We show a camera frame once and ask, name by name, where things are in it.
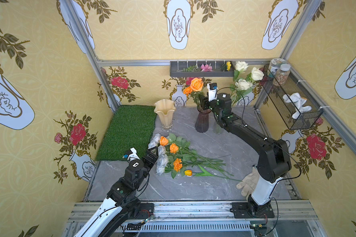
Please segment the clear glass vase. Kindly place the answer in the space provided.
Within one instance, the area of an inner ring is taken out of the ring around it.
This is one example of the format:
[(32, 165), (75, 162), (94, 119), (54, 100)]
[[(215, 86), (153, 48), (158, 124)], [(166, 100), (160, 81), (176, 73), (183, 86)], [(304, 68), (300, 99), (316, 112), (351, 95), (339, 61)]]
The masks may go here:
[(217, 135), (220, 135), (224, 132), (224, 129), (221, 128), (221, 126), (218, 124), (218, 117), (214, 114), (214, 126), (213, 126), (213, 132)]

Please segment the orange rose stem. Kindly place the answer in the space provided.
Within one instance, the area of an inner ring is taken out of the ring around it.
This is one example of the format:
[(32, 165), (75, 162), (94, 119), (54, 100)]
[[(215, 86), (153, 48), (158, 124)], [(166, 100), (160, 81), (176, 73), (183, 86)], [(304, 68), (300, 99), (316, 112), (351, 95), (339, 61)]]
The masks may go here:
[(194, 78), (191, 81), (190, 88), (192, 90), (191, 92), (191, 97), (193, 98), (197, 108), (201, 110), (201, 97), (205, 97), (205, 94), (203, 92), (203, 87), (204, 87), (204, 82), (202, 78)]

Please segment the yellow flower in tray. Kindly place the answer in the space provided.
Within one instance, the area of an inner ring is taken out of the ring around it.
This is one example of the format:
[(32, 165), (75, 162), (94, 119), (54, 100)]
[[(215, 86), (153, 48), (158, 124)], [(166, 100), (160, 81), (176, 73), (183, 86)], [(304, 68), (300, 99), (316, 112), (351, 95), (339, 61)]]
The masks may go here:
[(226, 70), (227, 70), (227, 71), (230, 71), (230, 69), (231, 69), (231, 62), (230, 62), (230, 61), (227, 61), (227, 62), (226, 62)]

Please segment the pale blue rose middle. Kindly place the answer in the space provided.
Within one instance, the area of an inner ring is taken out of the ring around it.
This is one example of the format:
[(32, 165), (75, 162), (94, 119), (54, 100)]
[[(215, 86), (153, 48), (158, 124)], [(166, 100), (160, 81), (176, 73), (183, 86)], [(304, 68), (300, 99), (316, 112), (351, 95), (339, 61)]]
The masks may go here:
[(165, 168), (169, 159), (166, 154), (165, 146), (158, 147), (158, 160), (157, 160), (157, 167), (158, 168)]

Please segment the orange rose middle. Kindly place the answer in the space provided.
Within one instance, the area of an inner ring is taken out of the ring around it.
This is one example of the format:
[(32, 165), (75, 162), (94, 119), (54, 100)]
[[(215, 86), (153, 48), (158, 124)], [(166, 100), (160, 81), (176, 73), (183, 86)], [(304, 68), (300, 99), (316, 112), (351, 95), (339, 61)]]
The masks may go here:
[(171, 144), (169, 147), (169, 151), (171, 154), (176, 154), (179, 151), (180, 147), (177, 146), (175, 143)]

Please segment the beige work glove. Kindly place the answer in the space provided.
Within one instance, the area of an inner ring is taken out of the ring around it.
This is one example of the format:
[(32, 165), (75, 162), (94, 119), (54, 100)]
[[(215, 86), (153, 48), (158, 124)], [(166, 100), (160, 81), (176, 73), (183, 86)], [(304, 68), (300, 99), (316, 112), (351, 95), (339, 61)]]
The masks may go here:
[(246, 175), (241, 182), (236, 185), (236, 188), (241, 191), (241, 195), (248, 198), (255, 190), (259, 180), (259, 173), (255, 166), (252, 167), (252, 172)]

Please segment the cream ruffled vase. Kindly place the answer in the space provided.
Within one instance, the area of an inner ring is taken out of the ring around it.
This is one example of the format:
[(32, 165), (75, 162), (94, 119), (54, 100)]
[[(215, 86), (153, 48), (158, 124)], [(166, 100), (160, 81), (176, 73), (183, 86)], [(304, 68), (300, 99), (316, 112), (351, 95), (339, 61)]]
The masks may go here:
[(164, 131), (171, 131), (173, 128), (173, 114), (176, 111), (175, 102), (169, 99), (161, 99), (154, 106), (154, 112), (160, 118), (162, 129)]

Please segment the yellow orange tulip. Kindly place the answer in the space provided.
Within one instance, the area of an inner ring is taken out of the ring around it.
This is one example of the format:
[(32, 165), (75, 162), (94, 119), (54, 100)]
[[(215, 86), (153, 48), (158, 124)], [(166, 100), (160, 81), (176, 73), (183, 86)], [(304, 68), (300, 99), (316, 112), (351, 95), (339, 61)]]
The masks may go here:
[(227, 180), (239, 181), (237, 179), (232, 179), (232, 178), (229, 178), (229, 177), (214, 175), (214, 174), (211, 174), (211, 173), (209, 173), (207, 171), (206, 172), (197, 173), (197, 172), (193, 172), (191, 170), (185, 170), (184, 174), (187, 177), (217, 177), (217, 178), (222, 178), (222, 179), (227, 179)]

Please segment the bottle with colourful beads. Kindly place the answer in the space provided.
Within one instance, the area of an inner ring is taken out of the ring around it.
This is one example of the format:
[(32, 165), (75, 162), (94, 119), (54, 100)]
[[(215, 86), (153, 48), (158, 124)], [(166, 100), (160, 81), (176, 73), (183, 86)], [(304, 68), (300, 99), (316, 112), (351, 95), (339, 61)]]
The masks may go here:
[(273, 85), (278, 87), (285, 84), (290, 74), (291, 65), (290, 64), (281, 64), (280, 68), (275, 74), (275, 79)]

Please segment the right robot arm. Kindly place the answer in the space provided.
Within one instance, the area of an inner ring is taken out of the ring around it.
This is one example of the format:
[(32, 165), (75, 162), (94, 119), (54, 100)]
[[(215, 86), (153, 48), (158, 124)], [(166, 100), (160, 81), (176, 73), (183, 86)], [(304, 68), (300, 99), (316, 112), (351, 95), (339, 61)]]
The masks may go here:
[(286, 142), (263, 135), (232, 112), (232, 101), (227, 93), (219, 93), (216, 98), (200, 95), (199, 101), (201, 108), (213, 112), (215, 121), (221, 128), (236, 135), (257, 152), (259, 179), (248, 202), (257, 206), (269, 203), (277, 183), (292, 168)]

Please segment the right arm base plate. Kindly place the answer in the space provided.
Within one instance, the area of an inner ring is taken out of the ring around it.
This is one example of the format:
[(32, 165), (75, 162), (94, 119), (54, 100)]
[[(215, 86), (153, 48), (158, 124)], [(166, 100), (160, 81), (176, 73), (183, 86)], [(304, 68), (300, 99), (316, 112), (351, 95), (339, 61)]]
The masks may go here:
[(233, 202), (230, 212), (236, 219), (275, 217), (271, 202), (264, 205), (257, 205), (254, 202)]

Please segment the orange rose near mat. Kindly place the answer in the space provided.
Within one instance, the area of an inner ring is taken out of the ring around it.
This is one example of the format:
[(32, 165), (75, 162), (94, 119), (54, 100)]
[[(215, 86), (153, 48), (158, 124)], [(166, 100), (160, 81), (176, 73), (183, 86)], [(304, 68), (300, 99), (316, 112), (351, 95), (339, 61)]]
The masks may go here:
[(168, 138), (161, 136), (159, 141), (160, 146), (167, 146), (169, 144)]

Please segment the green artificial grass mat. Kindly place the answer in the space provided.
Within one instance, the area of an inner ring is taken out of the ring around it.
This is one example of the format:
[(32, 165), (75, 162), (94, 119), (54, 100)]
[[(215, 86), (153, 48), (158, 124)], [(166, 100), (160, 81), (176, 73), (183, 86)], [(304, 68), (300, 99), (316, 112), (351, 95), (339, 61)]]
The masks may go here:
[(112, 117), (98, 149), (97, 161), (124, 161), (123, 155), (135, 148), (142, 158), (155, 129), (157, 114), (152, 106), (122, 105)]

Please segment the glass jar with white lid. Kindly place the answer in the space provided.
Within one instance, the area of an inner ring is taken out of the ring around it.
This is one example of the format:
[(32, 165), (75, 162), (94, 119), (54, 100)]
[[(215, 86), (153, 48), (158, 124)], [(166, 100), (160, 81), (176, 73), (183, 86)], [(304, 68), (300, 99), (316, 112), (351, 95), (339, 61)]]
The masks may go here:
[(286, 64), (286, 60), (282, 58), (274, 58), (270, 61), (268, 67), (268, 77), (273, 78), (276, 75), (277, 70), (281, 67), (282, 64)]

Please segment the purple glass vase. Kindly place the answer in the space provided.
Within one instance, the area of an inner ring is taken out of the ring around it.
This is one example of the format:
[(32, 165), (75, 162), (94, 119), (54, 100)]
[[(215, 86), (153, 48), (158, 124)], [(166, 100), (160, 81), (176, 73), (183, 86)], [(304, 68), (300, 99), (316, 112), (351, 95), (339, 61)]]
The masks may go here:
[(205, 133), (209, 129), (209, 114), (210, 109), (197, 108), (199, 114), (195, 122), (195, 129), (199, 133)]

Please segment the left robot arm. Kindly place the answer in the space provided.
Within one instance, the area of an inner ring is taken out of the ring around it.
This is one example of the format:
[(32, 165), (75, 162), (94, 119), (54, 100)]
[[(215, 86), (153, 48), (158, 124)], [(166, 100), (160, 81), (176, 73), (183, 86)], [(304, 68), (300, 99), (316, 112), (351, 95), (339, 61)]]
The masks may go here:
[(139, 158), (135, 148), (131, 148), (125, 158), (128, 167), (124, 176), (112, 185), (99, 209), (76, 237), (109, 237), (121, 224), (139, 213), (140, 200), (136, 192), (158, 160), (158, 147), (148, 149), (143, 158)]

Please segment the orange marigold stem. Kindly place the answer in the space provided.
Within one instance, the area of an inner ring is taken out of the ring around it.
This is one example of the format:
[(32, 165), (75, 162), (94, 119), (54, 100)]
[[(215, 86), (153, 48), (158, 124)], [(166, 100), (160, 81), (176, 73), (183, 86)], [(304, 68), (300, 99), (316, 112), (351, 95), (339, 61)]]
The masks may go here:
[(183, 93), (186, 95), (186, 96), (189, 96), (191, 93), (193, 92), (192, 88), (191, 87), (187, 87), (183, 90)]

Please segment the pink flower in tray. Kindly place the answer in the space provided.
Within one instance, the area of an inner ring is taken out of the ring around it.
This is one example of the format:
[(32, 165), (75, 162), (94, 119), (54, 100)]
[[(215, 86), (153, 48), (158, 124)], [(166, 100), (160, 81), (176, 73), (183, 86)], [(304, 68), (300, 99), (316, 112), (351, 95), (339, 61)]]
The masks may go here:
[(202, 72), (212, 72), (213, 67), (210, 64), (202, 64), (200, 67)]

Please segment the pale blue rose top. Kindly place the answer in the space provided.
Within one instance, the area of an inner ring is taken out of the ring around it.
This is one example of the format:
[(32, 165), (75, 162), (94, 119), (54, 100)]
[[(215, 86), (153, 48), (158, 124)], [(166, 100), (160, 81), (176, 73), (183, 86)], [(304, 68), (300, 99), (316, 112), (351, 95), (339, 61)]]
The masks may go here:
[(158, 147), (160, 138), (161, 138), (161, 135), (159, 133), (155, 134), (154, 137), (151, 139), (150, 143), (148, 144), (148, 149)]

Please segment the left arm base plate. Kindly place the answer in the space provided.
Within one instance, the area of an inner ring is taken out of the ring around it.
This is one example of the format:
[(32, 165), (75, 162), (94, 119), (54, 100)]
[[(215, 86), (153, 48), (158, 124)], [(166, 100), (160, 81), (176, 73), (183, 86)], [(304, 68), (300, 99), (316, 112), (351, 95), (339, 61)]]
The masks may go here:
[(154, 204), (152, 202), (141, 203), (137, 207), (130, 219), (139, 220), (147, 219), (154, 213)]

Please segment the white cloth in basket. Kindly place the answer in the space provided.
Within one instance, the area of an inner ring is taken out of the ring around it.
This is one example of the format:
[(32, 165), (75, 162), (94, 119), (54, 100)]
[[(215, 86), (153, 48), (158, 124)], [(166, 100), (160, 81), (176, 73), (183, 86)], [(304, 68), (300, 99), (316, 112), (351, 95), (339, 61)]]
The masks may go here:
[(293, 93), (290, 96), (288, 94), (283, 95), (285, 103), (291, 103), (294, 106), (295, 112), (292, 114), (293, 119), (297, 119), (302, 113), (312, 110), (311, 106), (304, 106), (307, 102), (306, 98), (302, 98), (299, 93)]

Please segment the grey wall planter tray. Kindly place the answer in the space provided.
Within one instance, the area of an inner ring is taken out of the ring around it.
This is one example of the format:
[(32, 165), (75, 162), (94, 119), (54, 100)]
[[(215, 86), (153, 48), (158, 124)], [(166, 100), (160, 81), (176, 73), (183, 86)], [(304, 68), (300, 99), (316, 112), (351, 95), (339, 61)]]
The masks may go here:
[[(226, 70), (226, 62), (229, 60), (176, 60), (170, 61), (171, 77), (233, 77), (234, 65), (231, 62), (230, 71)], [(213, 67), (212, 72), (202, 72), (202, 64), (210, 64)]]

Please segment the white rose stem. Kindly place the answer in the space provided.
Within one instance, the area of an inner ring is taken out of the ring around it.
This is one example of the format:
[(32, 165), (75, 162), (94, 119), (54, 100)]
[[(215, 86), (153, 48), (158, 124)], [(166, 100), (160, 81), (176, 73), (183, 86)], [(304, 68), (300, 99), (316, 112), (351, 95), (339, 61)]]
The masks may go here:
[(233, 84), (230, 84), (232, 105), (235, 106), (240, 100), (246, 105), (245, 96), (264, 78), (262, 70), (253, 67), (249, 74), (243, 75), (248, 69), (245, 61), (236, 61), (234, 65)]

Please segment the orange marigold lower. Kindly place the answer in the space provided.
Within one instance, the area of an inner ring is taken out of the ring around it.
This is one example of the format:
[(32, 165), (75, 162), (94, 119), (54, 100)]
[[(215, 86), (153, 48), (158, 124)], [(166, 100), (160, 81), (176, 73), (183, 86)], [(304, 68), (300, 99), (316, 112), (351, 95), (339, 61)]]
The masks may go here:
[(182, 159), (175, 159), (174, 162), (173, 162), (173, 169), (174, 171), (176, 172), (180, 172), (180, 170), (182, 169), (183, 167), (183, 162), (182, 162)]

